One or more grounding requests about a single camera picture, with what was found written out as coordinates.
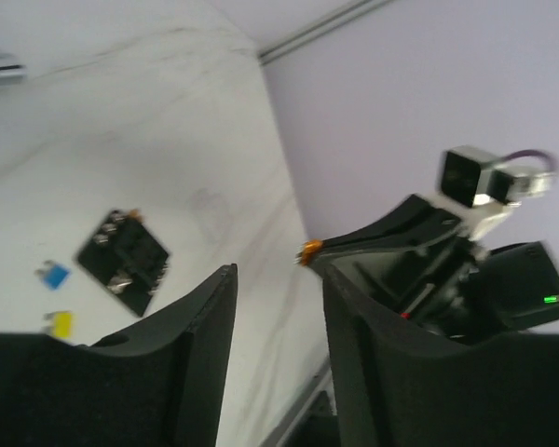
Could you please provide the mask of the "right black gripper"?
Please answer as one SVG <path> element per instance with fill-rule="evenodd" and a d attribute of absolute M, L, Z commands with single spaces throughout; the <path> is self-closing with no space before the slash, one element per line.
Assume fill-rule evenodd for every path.
<path fill-rule="evenodd" d="M 490 251 L 452 236 L 460 225 L 452 212 L 410 195 L 381 219 L 324 239 L 307 254 L 307 268 L 321 274 L 335 259 L 364 253 L 353 270 L 374 301 L 466 345 L 559 320 L 559 271 L 543 242 Z"/>

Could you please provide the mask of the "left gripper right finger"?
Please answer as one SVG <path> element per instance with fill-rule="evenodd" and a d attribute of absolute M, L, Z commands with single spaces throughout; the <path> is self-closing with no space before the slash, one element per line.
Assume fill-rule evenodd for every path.
<path fill-rule="evenodd" d="M 345 446 L 559 446 L 559 334 L 467 346 L 328 269 L 323 305 Z"/>

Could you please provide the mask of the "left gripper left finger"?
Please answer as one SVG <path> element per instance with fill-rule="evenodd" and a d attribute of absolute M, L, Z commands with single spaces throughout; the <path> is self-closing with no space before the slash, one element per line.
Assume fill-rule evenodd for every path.
<path fill-rule="evenodd" d="M 212 446 L 238 269 L 94 345 L 0 333 L 0 446 Z"/>

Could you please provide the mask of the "black fuse box base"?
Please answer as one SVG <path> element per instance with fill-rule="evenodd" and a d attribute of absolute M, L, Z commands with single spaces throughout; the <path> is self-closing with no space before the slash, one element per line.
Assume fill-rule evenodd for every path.
<path fill-rule="evenodd" d="M 137 318 L 145 315 L 170 264 L 170 252 L 131 210 L 112 209 L 75 257 L 78 265 Z"/>

